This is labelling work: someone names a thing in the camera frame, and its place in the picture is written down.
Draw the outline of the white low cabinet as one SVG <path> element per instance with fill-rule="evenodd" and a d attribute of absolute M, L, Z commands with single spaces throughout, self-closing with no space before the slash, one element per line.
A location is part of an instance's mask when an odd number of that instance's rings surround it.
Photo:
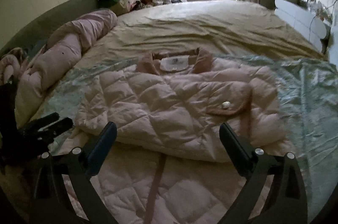
<path fill-rule="evenodd" d="M 280 19 L 287 22 L 296 31 L 313 44 L 321 53 L 325 53 L 329 41 L 330 27 L 319 15 L 310 13 L 296 4 L 297 0 L 259 0 Z"/>

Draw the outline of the tan bed sheet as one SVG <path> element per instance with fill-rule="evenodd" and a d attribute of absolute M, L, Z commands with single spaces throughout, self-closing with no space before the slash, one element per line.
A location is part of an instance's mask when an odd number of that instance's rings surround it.
<path fill-rule="evenodd" d="M 273 11 L 256 3 L 212 0 L 161 5 L 119 16 L 117 26 L 75 67 L 196 48 L 216 55 L 327 59 Z"/>

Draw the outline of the pink quilted jacket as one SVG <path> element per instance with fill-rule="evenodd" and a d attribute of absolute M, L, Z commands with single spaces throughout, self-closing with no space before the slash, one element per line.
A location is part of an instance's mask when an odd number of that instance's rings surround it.
<path fill-rule="evenodd" d="M 245 183 L 220 141 L 222 123 L 269 155 L 293 151 L 271 70 L 201 48 L 149 52 L 96 76 L 60 152 L 108 122 L 117 140 L 93 185 L 119 223 L 217 223 Z"/>

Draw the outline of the green cartoon print blanket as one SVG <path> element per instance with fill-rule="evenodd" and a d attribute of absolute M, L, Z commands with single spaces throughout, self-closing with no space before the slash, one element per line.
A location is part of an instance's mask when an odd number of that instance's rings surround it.
<path fill-rule="evenodd" d="M 249 66 L 268 66 L 277 80 L 282 114 L 291 130 L 308 199 L 308 219 L 324 208 L 337 184 L 337 69 L 324 60 L 271 60 L 265 56 L 218 55 Z M 35 114 L 58 112 L 75 118 L 83 88 L 96 75 L 136 64 L 137 58 L 105 59 L 91 67 L 75 66 L 56 84 Z"/>

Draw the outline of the grey bed headboard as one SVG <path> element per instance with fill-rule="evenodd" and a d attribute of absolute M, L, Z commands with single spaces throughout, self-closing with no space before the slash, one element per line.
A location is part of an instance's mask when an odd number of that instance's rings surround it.
<path fill-rule="evenodd" d="M 40 15 L 23 27 L 1 48 L 1 56 L 14 48 L 22 48 L 33 58 L 46 44 L 48 38 L 68 21 L 95 11 L 98 0 L 69 0 Z"/>

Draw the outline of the rolled pink comforter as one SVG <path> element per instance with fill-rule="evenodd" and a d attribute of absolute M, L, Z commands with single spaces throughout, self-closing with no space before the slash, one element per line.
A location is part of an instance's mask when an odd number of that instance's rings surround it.
<path fill-rule="evenodd" d="M 18 80 L 14 116 L 18 128 L 37 112 L 49 89 L 63 78 L 98 40 L 117 26 L 117 15 L 110 9 L 87 13 L 60 26 L 33 60 L 22 60 L 21 48 L 1 58 L 1 85 L 11 77 Z"/>

